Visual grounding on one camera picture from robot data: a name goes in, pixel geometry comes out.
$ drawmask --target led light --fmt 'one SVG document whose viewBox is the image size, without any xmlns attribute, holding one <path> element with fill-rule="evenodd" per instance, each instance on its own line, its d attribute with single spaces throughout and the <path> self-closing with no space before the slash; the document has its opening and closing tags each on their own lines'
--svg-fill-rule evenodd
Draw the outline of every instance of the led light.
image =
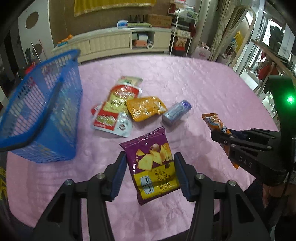
<svg viewBox="0 0 296 241">
<path fill-rule="evenodd" d="M 287 101 L 292 104 L 294 102 L 294 97 L 293 96 L 289 96 L 288 99 L 287 99 Z"/>
</svg>

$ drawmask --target metal bolt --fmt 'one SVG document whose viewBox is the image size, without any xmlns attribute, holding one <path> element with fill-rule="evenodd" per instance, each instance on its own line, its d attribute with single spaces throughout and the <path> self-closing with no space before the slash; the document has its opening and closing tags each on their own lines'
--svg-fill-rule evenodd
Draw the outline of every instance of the metal bolt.
<svg viewBox="0 0 296 241">
<path fill-rule="evenodd" d="M 64 184 L 65 184 L 66 186 L 70 186 L 70 185 L 72 185 L 72 183 L 73 183 L 73 180 L 71 180 L 71 179 L 67 179 L 67 180 L 64 182 Z"/>
<path fill-rule="evenodd" d="M 237 182 L 235 181 L 235 180 L 229 180 L 228 181 L 228 184 L 230 185 L 230 186 L 235 186 L 236 184 L 237 184 Z"/>
<path fill-rule="evenodd" d="M 199 179 L 199 180 L 202 180 L 202 179 L 205 178 L 205 175 L 203 175 L 202 173 L 198 173 L 198 174 L 196 175 L 196 178 Z"/>
<path fill-rule="evenodd" d="M 97 174 L 96 177 L 97 177 L 97 179 L 103 179 L 103 178 L 105 178 L 105 174 L 100 172 L 99 174 Z"/>
</svg>

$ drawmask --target orange snack package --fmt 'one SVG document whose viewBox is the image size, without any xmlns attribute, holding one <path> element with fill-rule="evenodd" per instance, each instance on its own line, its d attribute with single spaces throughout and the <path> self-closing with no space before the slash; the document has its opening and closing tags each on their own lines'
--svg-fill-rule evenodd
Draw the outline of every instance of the orange snack package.
<svg viewBox="0 0 296 241">
<path fill-rule="evenodd" d="M 155 114 L 163 114 L 167 111 L 162 101 L 155 96 L 135 98 L 126 102 L 128 111 L 131 113 L 134 121 L 143 121 Z"/>
<path fill-rule="evenodd" d="M 206 122 L 208 127 L 211 131 L 218 130 L 227 134 L 231 134 L 230 130 L 223 124 L 223 122 L 218 118 L 218 115 L 215 113 L 209 113 L 209 114 L 202 114 L 202 119 Z M 220 146 L 225 151 L 226 155 L 229 156 L 229 146 L 223 145 L 220 143 Z M 231 162 L 232 165 L 235 167 L 235 169 L 238 169 L 239 165 Z"/>
</svg>

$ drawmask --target table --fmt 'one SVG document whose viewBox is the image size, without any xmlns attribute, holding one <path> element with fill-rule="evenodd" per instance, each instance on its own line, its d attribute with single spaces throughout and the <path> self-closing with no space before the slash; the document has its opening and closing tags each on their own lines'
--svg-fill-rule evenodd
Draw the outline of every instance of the table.
<svg viewBox="0 0 296 241">
<path fill-rule="evenodd" d="M 183 99 L 192 110 L 174 128 L 166 128 L 172 152 L 181 152 L 187 163 L 211 179 L 234 179 L 243 190 L 254 177 L 236 170 L 222 148 L 210 138 L 202 113 L 218 113 L 231 129 L 277 130 L 253 91 L 230 68 L 209 61 L 172 56 L 127 56 L 100 60 L 79 67 L 83 97 L 79 114 L 77 155 L 71 161 L 36 164 L 8 153 L 7 190 L 10 209 L 20 221 L 35 226 L 43 210 L 66 179 L 85 181 L 116 160 L 118 145 L 162 125 L 160 116 L 134 123 L 130 137 L 123 138 L 90 128 L 90 109 L 105 100 L 122 75 L 143 78 L 142 96 L 158 96 L 167 107 Z M 140 206 L 129 170 L 119 195 L 107 203 L 115 240 L 159 240 L 190 227 L 194 203 L 181 190 Z M 86 202 L 82 204 L 84 240 L 89 240 Z"/>
</svg>

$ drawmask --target yellow curtain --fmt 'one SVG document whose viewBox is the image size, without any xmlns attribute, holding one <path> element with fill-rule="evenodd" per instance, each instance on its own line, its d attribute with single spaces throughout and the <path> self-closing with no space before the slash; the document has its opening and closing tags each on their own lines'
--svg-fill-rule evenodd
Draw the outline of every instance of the yellow curtain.
<svg viewBox="0 0 296 241">
<path fill-rule="evenodd" d="M 153 7 L 156 0 L 75 0 L 74 16 L 115 7 Z"/>
</svg>

